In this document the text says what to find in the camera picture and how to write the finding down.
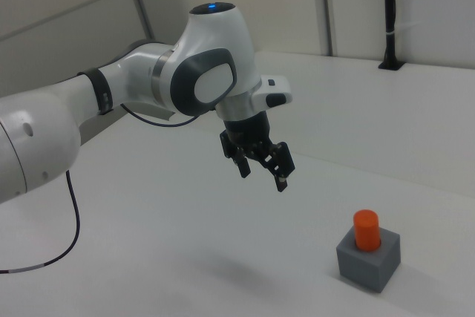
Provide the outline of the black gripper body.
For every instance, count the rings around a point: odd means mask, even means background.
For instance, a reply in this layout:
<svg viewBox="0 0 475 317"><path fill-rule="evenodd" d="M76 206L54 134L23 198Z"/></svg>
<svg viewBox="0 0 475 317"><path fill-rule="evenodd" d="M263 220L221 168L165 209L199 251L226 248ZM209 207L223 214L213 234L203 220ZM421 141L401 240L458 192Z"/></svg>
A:
<svg viewBox="0 0 475 317"><path fill-rule="evenodd" d="M224 121L226 130L222 132L222 141L247 148L253 145L270 146L270 124L265 111L238 121Z"/></svg>

